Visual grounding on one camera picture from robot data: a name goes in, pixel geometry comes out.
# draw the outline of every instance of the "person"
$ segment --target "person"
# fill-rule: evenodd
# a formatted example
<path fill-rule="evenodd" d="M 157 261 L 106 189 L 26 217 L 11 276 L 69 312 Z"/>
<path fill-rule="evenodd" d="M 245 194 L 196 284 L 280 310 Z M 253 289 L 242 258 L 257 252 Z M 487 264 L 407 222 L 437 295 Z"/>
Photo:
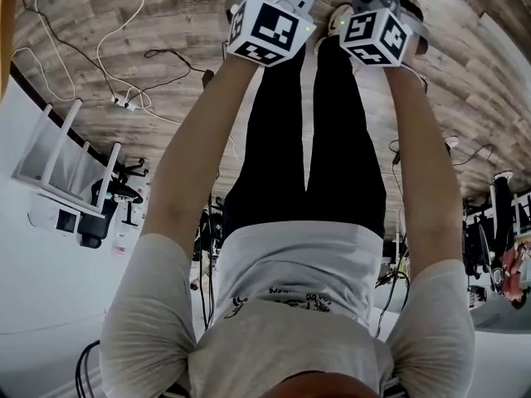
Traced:
<path fill-rule="evenodd" d="M 521 309 L 527 302 L 529 289 L 520 287 L 521 273 L 524 263 L 524 248 L 520 246 L 518 252 L 514 244 L 513 227 L 513 194 L 509 188 L 509 181 L 513 177 L 511 171 L 501 172 L 494 176 L 495 210 L 497 219 L 496 235 L 494 238 L 494 260 L 491 264 L 494 275 L 494 285 L 506 297 L 514 309 Z"/>
<path fill-rule="evenodd" d="M 527 297 L 531 288 L 522 289 L 520 280 L 522 274 L 520 268 L 524 263 L 523 253 L 516 252 L 513 249 L 507 251 L 504 255 L 504 282 L 503 294 L 511 301 L 514 309 L 521 309 L 527 303 Z"/>
<path fill-rule="evenodd" d="M 423 84 L 386 69 L 400 151 L 411 293 L 386 342 L 369 319 L 386 191 L 338 8 L 318 42 L 304 189 L 305 49 L 265 68 L 245 162 L 225 204 L 216 310 L 199 342 L 189 274 L 197 223 L 257 65 L 229 55 L 168 145 L 142 235 L 101 334 L 109 398 L 464 397 L 475 333 L 461 260 L 460 189 Z M 414 64 L 416 40 L 408 50 Z"/>

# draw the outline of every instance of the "white cube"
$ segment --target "white cube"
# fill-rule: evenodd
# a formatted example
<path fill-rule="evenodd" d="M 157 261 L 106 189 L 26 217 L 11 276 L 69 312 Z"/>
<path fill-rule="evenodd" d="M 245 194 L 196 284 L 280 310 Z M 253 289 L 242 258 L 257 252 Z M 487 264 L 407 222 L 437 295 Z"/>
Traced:
<path fill-rule="evenodd" d="M 341 47 L 363 64 L 385 67 L 402 63 L 412 30 L 383 8 L 342 20 L 339 34 Z"/>
<path fill-rule="evenodd" d="M 227 52 L 263 66 L 294 57 L 315 25 L 267 0 L 244 0 L 232 17 Z"/>

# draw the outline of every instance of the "black chair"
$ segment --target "black chair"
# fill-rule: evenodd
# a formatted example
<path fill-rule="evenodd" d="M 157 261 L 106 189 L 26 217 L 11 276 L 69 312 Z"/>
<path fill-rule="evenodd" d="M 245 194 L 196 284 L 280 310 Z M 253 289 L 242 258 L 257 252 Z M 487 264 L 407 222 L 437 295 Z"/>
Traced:
<path fill-rule="evenodd" d="M 118 207 L 119 201 L 126 201 L 128 204 L 127 220 L 123 221 L 123 223 L 130 226 L 136 226 L 131 222 L 131 213 L 133 211 L 132 205 L 140 204 L 144 201 L 144 199 L 134 189 L 126 186 L 125 183 L 127 182 L 129 176 L 145 177 L 148 173 L 148 170 L 144 170 L 144 173 L 133 171 L 134 169 L 142 167 L 143 165 L 144 160 L 140 159 L 139 165 L 134 165 L 132 167 L 126 167 L 124 165 L 118 166 L 118 169 L 115 170 L 118 174 L 118 178 L 112 178 L 109 183 L 109 188 L 107 189 L 107 192 L 111 195 L 111 197 L 109 199 L 105 199 L 103 204 L 101 215 L 104 217 L 99 218 L 97 216 L 84 214 L 80 221 L 77 232 L 81 235 L 81 246 L 91 249 L 98 249 L 101 246 L 102 240 L 107 238 L 110 222 L 116 213 L 116 208 Z M 97 204 L 102 182 L 103 179 L 99 180 L 98 182 L 94 183 L 91 188 L 92 205 Z"/>

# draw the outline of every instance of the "sleeve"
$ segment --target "sleeve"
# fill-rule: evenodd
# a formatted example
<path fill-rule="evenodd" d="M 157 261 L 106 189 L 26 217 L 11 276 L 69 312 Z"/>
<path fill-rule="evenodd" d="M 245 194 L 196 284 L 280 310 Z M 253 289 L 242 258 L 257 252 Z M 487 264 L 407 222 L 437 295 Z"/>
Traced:
<path fill-rule="evenodd" d="M 393 375 L 411 398 L 467 396 L 475 330 L 460 261 L 442 261 L 417 276 L 387 344 Z"/>
<path fill-rule="evenodd" d="M 162 235 L 140 237 L 104 321 L 100 344 L 109 398 L 159 397 L 187 375 L 196 344 L 190 261 Z"/>

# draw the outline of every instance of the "black pants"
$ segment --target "black pants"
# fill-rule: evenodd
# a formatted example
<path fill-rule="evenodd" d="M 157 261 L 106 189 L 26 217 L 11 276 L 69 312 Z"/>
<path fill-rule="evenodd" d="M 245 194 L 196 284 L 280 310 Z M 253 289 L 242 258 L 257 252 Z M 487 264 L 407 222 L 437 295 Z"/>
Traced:
<path fill-rule="evenodd" d="M 494 239 L 494 254 L 496 259 L 501 259 L 505 251 L 514 247 L 513 228 L 513 194 L 509 189 L 507 178 L 497 178 L 494 181 L 496 193 L 496 219 L 498 225 Z"/>
<path fill-rule="evenodd" d="M 225 200 L 224 234 L 276 221 L 337 221 L 383 238 L 386 191 L 348 54 L 319 48 L 314 143 L 304 190 L 300 71 L 305 49 L 265 68 L 247 127 L 241 174 Z"/>

